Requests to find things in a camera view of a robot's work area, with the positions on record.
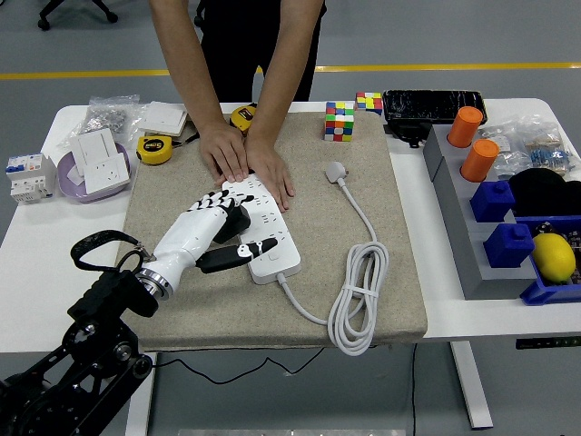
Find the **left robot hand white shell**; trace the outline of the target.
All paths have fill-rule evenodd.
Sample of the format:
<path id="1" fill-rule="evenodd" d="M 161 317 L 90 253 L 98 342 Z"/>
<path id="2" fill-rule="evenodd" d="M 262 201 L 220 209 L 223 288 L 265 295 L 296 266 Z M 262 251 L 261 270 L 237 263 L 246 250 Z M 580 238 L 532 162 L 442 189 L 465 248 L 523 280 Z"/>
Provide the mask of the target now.
<path id="1" fill-rule="evenodd" d="M 204 195 L 179 215 L 154 249 L 154 260 L 145 263 L 137 274 L 138 279 L 149 292 L 167 299 L 177 291 L 187 269 L 197 267 L 203 273 L 229 270 L 273 249 L 278 244 L 274 237 L 209 249 L 211 243 L 224 243 L 250 227 L 243 205 L 252 199 L 228 190 Z"/>

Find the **person's right hand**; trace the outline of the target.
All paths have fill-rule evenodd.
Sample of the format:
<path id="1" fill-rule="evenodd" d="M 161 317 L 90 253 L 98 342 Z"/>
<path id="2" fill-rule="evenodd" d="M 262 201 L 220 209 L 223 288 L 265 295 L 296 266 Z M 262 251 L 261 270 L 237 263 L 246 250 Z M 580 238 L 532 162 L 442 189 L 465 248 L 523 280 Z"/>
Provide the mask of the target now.
<path id="1" fill-rule="evenodd" d="M 216 185 L 240 182 L 249 173 L 244 140 L 236 128 L 210 122 L 200 128 L 199 151 Z"/>

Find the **person's left hand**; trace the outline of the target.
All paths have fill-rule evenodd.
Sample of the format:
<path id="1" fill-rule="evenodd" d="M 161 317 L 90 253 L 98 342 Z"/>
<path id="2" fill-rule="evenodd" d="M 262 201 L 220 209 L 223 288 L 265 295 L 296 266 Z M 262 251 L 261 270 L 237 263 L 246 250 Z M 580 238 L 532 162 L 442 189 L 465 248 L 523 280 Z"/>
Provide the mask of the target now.
<path id="1" fill-rule="evenodd" d="M 295 189 L 287 164 L 275 150 L 274 142 L 248 134 L 244 146 L 249 168 L 261 179 L 279 210 L 285 213 L 290 208 Z"/>

